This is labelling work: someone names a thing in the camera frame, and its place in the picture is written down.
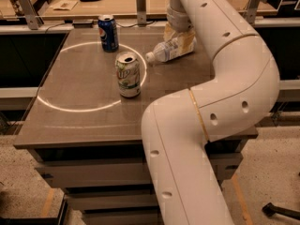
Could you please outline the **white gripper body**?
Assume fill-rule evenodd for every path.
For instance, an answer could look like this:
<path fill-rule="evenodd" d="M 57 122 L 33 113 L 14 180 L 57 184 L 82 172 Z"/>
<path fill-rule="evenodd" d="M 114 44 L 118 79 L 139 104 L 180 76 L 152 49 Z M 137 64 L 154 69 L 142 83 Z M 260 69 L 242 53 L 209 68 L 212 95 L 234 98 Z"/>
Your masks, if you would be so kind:
<path fill-rule="evenodd" d="M 192 22 L 186 12 L 184 0 L 170 0 L 167 6 L 167 21 L 178 33 L 187 32 L 192 28 Z"/>

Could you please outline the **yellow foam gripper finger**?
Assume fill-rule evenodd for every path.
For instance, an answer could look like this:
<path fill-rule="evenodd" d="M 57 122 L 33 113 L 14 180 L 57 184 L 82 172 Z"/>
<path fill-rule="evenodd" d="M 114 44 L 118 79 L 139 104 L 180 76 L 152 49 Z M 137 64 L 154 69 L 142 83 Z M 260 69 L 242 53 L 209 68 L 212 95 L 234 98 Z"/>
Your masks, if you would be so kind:
<path fill-rule="evenodd" d="M 172 26 L 167 22 L 164 27 L 163 39 L 169 41 L 173 38 L 177 38 L 178 33 L 172 28 Z"/>
<path fill-rule="evenodd" d="M 184 55 L 194 50 L 195 31 L 190 29 L 178 35 L 179 54 Z"/>

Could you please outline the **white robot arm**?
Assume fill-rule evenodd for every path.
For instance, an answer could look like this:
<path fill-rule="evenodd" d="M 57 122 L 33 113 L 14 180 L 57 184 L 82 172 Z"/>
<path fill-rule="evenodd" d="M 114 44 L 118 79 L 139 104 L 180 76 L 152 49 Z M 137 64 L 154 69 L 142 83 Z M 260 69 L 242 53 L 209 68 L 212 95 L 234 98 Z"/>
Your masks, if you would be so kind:
<path fill-rule="evenodd" d="M 226 0 L 176 0 L 211 59 L 209 82 L 152 102 L 142 144 L 165 225 L 234 225 L 205 145 L 260 122 L 279 93 L 260 35 Z"/>

